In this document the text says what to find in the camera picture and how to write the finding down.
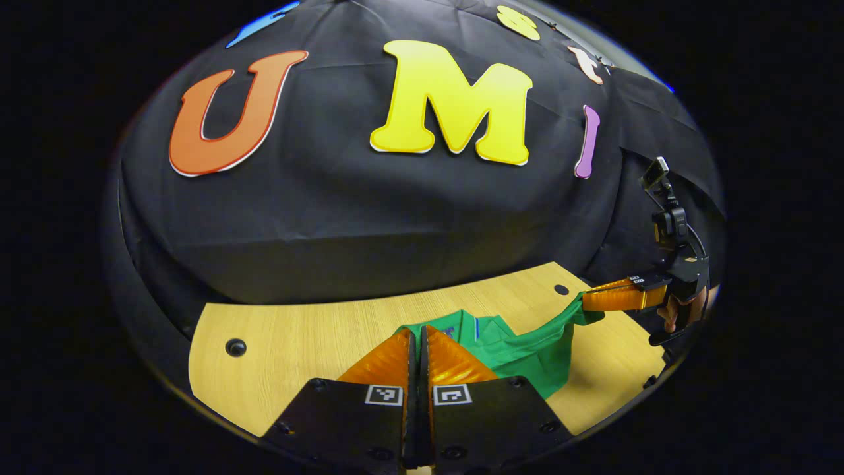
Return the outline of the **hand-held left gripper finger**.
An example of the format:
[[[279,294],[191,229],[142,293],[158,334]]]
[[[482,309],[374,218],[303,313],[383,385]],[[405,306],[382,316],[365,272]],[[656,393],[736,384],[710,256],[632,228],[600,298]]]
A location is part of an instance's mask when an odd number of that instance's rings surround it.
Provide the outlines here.
[[[310,379],[262,444],[324,475],[405,475],[415,356],[412,331],[401,329],[337,381]]]
[[[527,378],[498,378],[430,325],[420,337],[422,440],[433,475],[498,475],[573,438]]]

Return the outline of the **green T-shirt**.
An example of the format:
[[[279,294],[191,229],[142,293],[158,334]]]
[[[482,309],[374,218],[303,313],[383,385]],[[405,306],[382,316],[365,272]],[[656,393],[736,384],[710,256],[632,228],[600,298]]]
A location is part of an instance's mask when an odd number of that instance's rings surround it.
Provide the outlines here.
[[[420,343],[425,325],[435,329],[431,346],[443,345],[444,361],[431,363],[431,384],[470,384],[525,377],[543,398],[568,381],[576,325],[602,321],[603,311],[586,311],[582,294],[534,331],[515,334],[501,316],[476,317],[459,310],[451,315],[406,325]]]

